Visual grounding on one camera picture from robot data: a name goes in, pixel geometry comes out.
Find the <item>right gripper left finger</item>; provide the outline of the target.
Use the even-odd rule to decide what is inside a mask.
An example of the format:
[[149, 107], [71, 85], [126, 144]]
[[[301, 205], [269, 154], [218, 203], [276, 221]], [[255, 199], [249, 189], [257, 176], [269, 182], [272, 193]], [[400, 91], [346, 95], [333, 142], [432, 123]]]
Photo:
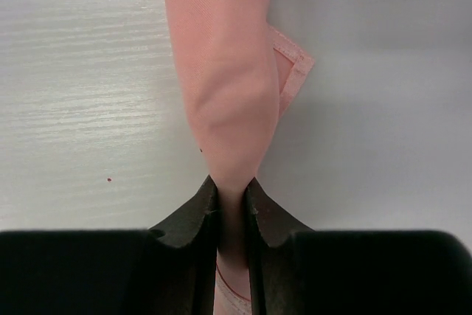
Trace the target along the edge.
[[3, 314], [211, 314], [214, 182], [149, 229], [1, 233]]

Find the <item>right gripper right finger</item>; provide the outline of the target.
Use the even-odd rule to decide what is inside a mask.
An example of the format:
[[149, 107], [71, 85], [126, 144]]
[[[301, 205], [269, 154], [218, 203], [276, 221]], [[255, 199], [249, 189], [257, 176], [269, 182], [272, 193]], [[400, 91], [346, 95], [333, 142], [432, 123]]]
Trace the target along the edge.
[[315, 231], [245, 191], [254, 314], [469, 314], [471, 253], [438, 230]]

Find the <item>pink cloth napkin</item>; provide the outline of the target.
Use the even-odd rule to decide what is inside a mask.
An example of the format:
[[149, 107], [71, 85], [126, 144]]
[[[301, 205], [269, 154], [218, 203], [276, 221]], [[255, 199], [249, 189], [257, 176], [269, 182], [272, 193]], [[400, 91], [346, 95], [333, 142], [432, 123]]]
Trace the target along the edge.
[[268, 24], [270, 0], [165, 0], [188, 122], [218, 191], [216, 314], [249, 314], [243, 194], [313, 59]]

